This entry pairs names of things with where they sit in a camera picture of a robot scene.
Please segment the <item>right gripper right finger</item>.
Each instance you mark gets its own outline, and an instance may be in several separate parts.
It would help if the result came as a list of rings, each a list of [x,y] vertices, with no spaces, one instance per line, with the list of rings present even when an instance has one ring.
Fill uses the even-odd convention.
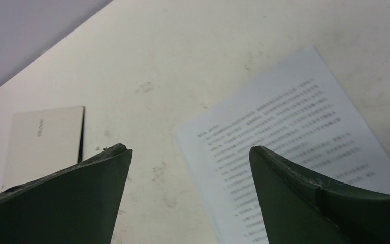
[[[351,186],[263,146],[249,162],[269,243],[390,243],[390,194]]]

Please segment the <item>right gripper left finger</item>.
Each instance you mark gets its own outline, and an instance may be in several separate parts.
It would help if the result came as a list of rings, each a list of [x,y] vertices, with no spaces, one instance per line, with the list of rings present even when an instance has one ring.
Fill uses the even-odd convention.
[[[0,192],[0,243],[110,243],[131,159],[119,143]]]

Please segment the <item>cream and black file folder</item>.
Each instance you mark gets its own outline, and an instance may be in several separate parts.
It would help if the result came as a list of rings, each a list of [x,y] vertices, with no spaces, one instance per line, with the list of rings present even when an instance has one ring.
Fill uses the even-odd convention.
[[[0,191],[81,162],[84,115],[83,106],[14,114]]]

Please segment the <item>printed white paper sheet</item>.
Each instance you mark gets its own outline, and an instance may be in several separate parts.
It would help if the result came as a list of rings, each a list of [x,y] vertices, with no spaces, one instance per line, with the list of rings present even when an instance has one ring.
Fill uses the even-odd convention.
[[[249,165],[253,146],[390,194],[389,156],[313,47],[186,122],[176,137],[220,243],[269,242]]]

